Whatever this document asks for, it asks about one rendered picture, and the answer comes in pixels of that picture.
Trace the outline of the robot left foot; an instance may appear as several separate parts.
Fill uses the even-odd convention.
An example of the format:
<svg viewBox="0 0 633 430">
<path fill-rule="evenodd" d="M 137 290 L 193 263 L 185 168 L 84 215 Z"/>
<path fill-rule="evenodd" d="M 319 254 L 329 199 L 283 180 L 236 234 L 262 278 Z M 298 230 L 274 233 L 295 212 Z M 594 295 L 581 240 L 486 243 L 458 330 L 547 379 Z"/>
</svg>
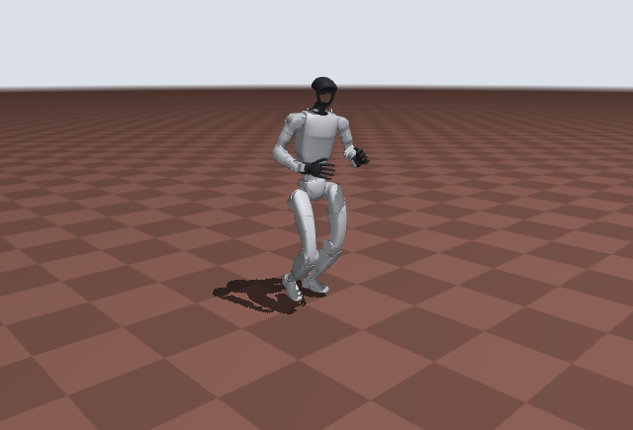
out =
<svg viewBox="0 0 633 430">
<path fill-rule="evenodd" d="M 322 284 L 319 280 L 317 279 L 311 279 L 310 282 L 307 281 L 307 277 L 304 277 L 302 279 L 302 287 L 303 288 L 307 288 L 310 289 L 314 292 L 318 292 L 318 293 L 326 293 L 329 291 L 328 286 Z"/>
</svg>

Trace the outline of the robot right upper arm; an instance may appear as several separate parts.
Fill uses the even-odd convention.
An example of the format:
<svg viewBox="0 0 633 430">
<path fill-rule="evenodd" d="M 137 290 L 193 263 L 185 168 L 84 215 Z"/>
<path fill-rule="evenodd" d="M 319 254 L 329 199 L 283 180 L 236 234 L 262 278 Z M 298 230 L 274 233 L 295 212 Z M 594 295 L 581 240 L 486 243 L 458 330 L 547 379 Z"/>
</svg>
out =
<svg viewBox="0 0 633 430">
<path fill-rule="evenodd" d="M 284 153 L 288 153 L 286 145 L 291 141 L 293 135 L 295 134 L 295 131 L 303 126 L 305 118 L 306 115 L 303 113 L 294 113 L 288 115 L 274 148 L 280 147 L 284 151 Z"/>
</svg>

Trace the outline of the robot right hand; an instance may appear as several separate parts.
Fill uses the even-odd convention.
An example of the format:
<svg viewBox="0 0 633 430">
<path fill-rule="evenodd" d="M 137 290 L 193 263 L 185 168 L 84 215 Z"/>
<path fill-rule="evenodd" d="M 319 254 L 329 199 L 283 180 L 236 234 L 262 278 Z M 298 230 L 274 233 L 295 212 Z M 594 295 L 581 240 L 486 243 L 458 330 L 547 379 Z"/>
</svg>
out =
<svg viewBox="0 0 633 430">
<path fill-rule="evenodd" d="M 334 164 L 320 163 L 320 162 L 326 161 L 326 160 L 328 160 L 328 158 L 321 158 L 321 159 L 319 159 L 319 160 L 317 160 L 316 162 L 313 162 L 313 163 L 303 162 L 304 164 L 306 164 L 305 165 L 305 172 L 301 172 L 301 173 L 302 174 L 313 175 L 314 177 L 319 177 L 319 178 L 326 179 L 326 180 L 331 180 L 331 178 L 327 178 L 327 177 L 319 175 L 319 174 L 324 174 L 324 175 L 333 176 L 333 174 L 331 174 L 331 173 L 327 173 L 327 172 L 322 172 L 321 171 L 321 170 L 335 171 L 334 169 L 322 167 L 322 166 L 335 166 Z"/>
</svg>

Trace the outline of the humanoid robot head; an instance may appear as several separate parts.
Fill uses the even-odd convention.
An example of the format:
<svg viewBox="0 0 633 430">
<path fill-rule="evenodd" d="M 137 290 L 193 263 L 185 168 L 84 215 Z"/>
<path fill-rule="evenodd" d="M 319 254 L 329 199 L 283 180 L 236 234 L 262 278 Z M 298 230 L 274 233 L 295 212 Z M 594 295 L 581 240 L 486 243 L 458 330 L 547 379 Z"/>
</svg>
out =
<svg viewBox="0 0 633 430">
<path fill-rule="evenodd" d="M 318 109 L 318 112 L 315 112 L 315 111 L 312 111 L 312 112 L 321 116 L 328 115 L 328 112 L 325 112 L 325 108 L 328 108 L 331 105 L 334 99 L 335 92 L 337 90 L 337 86 L 331 79 L 327 77 L 319 77 L 316 80 L 314 80 L 314 82 L 312 83 L 312 88 L 316 90 L 317 102 L 315 103 L 314 107 L 311 108 L 311 110 Z M 322 102 L 320 100 L 320 94 L 324 95 L 325 93 L 331 94 L 331 98 L 328 103 Z"/>
</svg>

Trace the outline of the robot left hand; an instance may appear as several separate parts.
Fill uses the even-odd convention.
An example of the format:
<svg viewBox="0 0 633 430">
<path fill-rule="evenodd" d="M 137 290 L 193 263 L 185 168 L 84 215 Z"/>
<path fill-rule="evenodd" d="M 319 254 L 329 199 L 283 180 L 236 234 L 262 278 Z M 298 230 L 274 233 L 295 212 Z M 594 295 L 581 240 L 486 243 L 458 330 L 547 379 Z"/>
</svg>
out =
<svg viewBox="0 0 633 430">
<path fill-rule="evenodd" d="M 363 149 L 359 150 L 358 147 L 354 147 L 354 149 L 356 150 L 356 155 L 353 156 L 352 159 L 357 167 L 361 166 L 362 164 L 366 165 L 370 162 L 369 160 L 367 160 L 368 157 L 365 155 L 366 153 L 363 152 Z"/>
</svg>

